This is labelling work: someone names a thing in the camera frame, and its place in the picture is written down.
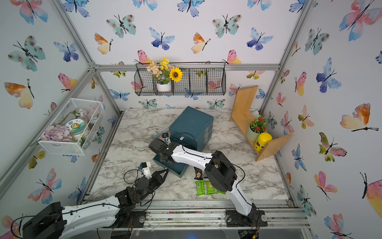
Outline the green cookie packet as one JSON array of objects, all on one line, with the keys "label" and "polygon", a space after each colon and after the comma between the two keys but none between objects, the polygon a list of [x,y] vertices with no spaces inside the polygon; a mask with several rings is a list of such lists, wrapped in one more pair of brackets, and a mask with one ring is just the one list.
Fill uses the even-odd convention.
[{"label": "green cookie packet", "polygon": [[206,194],[207,195],[216,194],[216,189],[212,186],[210,181],[205,181],[205,185],[206,185]]},{"label": "green cookie packet", "polygon": [[196,190],[197,190],[197,197],[205,195],[205,181],[204,180],[199,180],[195,182],[196,184]]},{"label": "green cookie packet", "polygon": [[226,194],[225,192],[221,192],[221,191],[219,191],[219,190],[217,190],[217,189],[215,189],[215,192],[216,192],[216,194],[223,194],[223,195]]}]

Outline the teal drawer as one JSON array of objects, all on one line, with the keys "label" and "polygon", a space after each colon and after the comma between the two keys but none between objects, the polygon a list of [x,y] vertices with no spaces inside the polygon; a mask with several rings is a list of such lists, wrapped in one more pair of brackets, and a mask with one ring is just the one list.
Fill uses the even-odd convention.
[{"label": "teal drawer", "polygon": [[176,163],[176,162],[165,162],[160,159],[158,155],[156,155],[153,158],[154,162],[157,163],[159,166],[166,168],[174,174],[175,176],[182,178],[188,169],[188,165],[184,163]]}]

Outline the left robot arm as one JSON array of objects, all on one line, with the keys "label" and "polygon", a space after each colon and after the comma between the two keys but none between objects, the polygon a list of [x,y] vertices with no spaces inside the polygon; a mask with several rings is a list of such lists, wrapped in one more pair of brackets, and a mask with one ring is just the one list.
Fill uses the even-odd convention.
[{"label": "left robot arm", "polygon": [[150,179],[141,177],[134,186],[104,200],[77,206],[62,206],[52,203],[37,215],[27,216],[22,227],[23,239],[69,239],[99,228],[142,228],[146,210],[136,210],[140,204],[149,207],[143,200],[153,197],[166,180],[167,169],[155,171]]}]

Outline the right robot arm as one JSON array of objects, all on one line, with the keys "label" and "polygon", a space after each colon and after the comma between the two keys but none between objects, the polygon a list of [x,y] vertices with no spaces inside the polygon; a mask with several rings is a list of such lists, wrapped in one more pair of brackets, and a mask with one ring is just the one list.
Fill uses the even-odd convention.
[{"label": "right robot arm", "polygon": [[204,171],[212,186],[229,197],[239,214],[248,218],[255,215],[257,208],[239,186],[236,167],[222,152],[203,153],[176,142],[166,144],[158,138],[149,144],[149,148],[162,161],[183,163]]}]

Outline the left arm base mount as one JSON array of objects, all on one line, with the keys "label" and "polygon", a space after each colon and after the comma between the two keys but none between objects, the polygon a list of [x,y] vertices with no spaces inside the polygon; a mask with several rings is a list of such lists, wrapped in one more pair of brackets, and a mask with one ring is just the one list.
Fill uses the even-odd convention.
[{"label": "left arm base mount", "polygon": [[116,221],[110,226],[111,228],[143,228],[146,221],[147,213],[145,211],[120,211],[116,214]]}]

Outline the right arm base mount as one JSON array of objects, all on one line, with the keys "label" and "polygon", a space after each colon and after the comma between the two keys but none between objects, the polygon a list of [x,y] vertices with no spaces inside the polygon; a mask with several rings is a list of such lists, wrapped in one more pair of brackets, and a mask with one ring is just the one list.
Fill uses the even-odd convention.
[{"label": "right arm base mount", "polygon": [[227,227],[267,227],[268,218],[265,212],[252,208],[249,215],[244,216],[236,210],[226,210],[225,220]]}]

